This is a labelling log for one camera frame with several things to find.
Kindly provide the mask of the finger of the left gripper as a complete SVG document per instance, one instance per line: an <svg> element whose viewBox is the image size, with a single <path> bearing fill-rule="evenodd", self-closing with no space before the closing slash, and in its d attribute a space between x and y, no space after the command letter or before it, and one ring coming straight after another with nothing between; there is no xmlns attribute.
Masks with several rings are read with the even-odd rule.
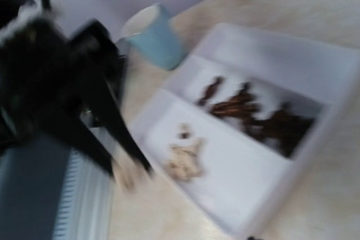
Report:
<svg viewBox="0 0 360 240"><path fill-rule="evenodd" d="M78 116L65 112L68 129L64 141L88 156L110 178L114 178L113 157Z"/></svg>
<svg viewBox="0 0 360 240"><path fill-rule="evenodd" d="M91 90L93 94L89 96L89 108L95 118L124 148L125 152L151 175L153 169L130 134L119 111L117 100L106 80L104 78L92 79Z"/></svg>

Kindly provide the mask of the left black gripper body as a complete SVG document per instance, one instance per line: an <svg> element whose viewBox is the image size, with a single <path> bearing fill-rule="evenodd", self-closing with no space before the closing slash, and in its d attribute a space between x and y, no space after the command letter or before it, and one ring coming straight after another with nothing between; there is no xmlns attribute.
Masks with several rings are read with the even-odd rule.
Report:
<svg viewBox="0 0 360 240"><path fill-rule="evenodd" d="M75 88L94 63L111 86L117 83L126 56L97 20L67 39L46 19L35 19L1 43L1 149L37 135L47 107L58 104L72 115L87 107Z"/></svg>

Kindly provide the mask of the white plastic tray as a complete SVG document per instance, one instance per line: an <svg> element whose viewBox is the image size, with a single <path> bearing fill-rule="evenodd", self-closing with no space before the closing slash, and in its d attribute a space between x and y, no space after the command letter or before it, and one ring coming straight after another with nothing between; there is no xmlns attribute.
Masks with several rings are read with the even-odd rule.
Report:
<svg viewBox="0 0 360 240"><path fill-rule="evenodd" d="M202 138L204 175L173 184L226 234L258 234L359 88L359 51L219 23L131 125L160 173ZM179 126L193 139L179 138Z"/></svg>

